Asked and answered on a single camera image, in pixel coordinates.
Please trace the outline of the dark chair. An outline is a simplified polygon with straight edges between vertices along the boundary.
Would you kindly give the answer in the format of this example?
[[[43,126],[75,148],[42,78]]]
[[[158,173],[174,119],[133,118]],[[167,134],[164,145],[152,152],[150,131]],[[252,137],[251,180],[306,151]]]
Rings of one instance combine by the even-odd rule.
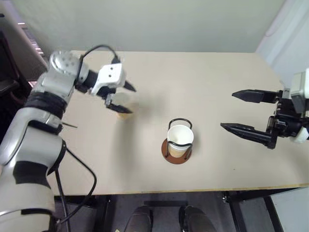
[[[19,26],[0,11],[0,123],[10,122],[47,64]]]

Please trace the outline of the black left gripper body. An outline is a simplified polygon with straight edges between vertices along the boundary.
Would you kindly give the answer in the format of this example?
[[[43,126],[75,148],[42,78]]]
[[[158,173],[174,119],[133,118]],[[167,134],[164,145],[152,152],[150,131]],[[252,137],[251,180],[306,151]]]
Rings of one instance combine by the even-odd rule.
[[[109,88],[107,86],[101,87],[97,92],[97,95],[101,97],[106,105],[109,105],[112,101],[113,94],[116,93],[116,88]]]

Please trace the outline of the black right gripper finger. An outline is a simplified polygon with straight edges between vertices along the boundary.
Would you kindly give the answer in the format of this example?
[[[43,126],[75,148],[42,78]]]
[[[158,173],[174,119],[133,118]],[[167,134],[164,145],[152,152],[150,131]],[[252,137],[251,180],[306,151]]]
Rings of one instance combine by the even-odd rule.
[[[257,90],[257,89],[247,89],[240,90],[232,93],[233,97],[236,97],[245,102],[253,103],[276,103],[277,102],[277,93],[271,91]]]
[[[252,126],[239,123],[220,123],[220,126],[242,139],[263,144],[269,149],[274,149],[276,147],[276,134],[272,135],[269,132],[259,131]]]

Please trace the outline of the white panel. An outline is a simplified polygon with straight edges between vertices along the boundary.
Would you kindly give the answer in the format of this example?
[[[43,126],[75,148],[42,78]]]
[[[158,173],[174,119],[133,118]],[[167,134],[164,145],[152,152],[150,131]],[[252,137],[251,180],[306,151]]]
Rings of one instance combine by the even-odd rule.
[[[283,232],[309,232],[309,187],[271,196]]]

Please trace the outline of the black metal table frame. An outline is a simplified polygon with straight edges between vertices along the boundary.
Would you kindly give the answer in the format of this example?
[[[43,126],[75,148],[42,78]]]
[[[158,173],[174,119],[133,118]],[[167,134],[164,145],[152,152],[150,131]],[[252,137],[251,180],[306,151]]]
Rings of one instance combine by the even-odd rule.
[[[240,203],[250,200],[263,199],[268,216],[272,223],[274,232],[283,232],[278,213],[275,209],[275,204],[271,197],[276,194],[286,193],[300,188],[281,188],[281,189],[260,189],[260,190],[241,190],[241,191],[218,191],[222,201],[229,205],[233,223],[237,232],[248,232],[244,221],[244,214],[241,212]],[[159,197],[176,196],[176,192],[170,193],[138,193],[135,196],[149,196],[151,200],[145,201],[149,207],[181,207],[187,206],[187,200],[163,200]],[[118,194],[114,195],[98,195],[95,197],[97,202],[96,219],[93,232],[111,232],[114,215],[116,212],[116,202]]]

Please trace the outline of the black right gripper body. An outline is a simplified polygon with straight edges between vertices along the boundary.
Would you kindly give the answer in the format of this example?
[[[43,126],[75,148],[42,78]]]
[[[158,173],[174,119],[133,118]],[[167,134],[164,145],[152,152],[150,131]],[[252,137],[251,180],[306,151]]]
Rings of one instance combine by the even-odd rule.
[[[291,99],[287,97],[287,90],[277,92],[277,107],[267,123],[267,133],[277,132],[279,137],[295,138],[302,128],[301,114],[297,113]]]

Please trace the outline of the dark rounded shape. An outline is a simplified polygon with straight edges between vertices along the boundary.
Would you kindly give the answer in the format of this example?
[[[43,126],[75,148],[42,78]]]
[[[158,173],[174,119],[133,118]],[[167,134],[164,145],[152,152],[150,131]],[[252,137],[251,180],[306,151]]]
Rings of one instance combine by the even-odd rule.
[[[217,232],[206,214],[191,205],[180,207],[179,225],[181,232]]]
[[[146,206],[140,206],[130,216],[124,232],[152,232],[153,212]]]

